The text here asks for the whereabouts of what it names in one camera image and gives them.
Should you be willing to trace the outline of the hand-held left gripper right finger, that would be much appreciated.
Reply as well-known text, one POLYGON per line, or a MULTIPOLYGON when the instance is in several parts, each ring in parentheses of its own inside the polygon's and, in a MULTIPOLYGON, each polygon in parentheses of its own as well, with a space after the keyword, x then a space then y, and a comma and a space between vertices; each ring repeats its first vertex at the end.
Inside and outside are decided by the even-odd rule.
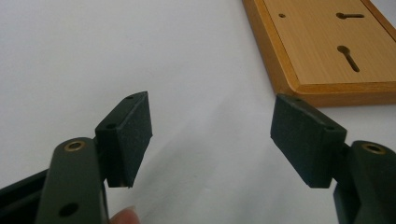
POLYGON ((306 185, 330 186, 333 155, 347 136, 344 127, 304 100, 278 94, 270 136, 306 185))

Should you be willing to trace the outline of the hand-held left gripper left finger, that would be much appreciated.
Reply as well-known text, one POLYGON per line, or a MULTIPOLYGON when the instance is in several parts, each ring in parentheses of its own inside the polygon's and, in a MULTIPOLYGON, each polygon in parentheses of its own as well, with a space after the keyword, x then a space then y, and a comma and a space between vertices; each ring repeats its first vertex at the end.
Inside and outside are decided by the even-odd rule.
POLYGON ((103 177, 110 188, 131 188, 152 137, 149 94, 122 99, 95 128, 103 177))

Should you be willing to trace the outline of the wooden picture frame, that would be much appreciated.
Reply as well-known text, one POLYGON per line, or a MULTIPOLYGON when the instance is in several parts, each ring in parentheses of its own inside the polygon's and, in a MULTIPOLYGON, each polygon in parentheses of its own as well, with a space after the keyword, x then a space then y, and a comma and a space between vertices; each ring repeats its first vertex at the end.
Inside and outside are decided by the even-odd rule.
POLYGON ((274 92, 396 104, 396 28, 370 0, 242 0, 274 92))

